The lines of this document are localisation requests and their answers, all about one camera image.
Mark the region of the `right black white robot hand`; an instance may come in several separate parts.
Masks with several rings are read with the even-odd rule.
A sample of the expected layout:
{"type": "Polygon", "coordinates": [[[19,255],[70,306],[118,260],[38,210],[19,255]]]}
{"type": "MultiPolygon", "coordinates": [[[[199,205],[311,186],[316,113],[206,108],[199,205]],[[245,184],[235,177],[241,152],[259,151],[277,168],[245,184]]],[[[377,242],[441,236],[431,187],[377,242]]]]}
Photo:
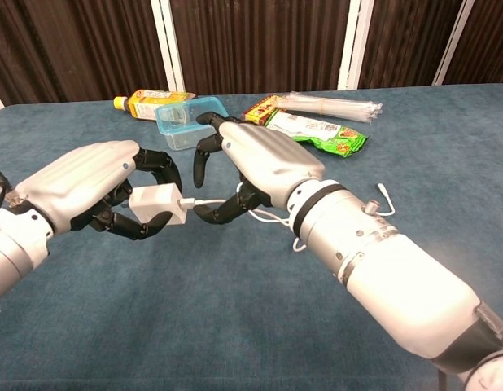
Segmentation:
{"type": "Polygon", "coordinates": [[[232,160],[242,183],[219,207],[194,207],[195,214],[206,223],[223,225],[261,205],[287,209],[289,197],[299,185],[324,177],[324,164],[284,133],[215,112],[205,112],[196,121],[212,126],[215,133],[196,146],[195,187],[202,187],[208,158],[218,151],[232,160]]]}

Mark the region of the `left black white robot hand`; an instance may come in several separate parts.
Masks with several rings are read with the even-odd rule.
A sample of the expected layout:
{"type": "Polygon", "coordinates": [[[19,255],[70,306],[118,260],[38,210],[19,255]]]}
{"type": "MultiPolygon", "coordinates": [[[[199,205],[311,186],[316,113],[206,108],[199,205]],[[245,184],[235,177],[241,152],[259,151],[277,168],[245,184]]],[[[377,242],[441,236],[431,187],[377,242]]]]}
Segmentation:
{"type": "Polygon", "coordinates": [[[159,233],[172,214],[160,212],[139,223],[112,210],[133,194],[128,176],[135,170],[150,172],[159,185],[173,183],[182,190],[181,175],[168,153],[115,140],[67,152],[18,183],[6,200],[15,214],[37,210],[56,235],[92,226],[142,240],[159,233]]]}

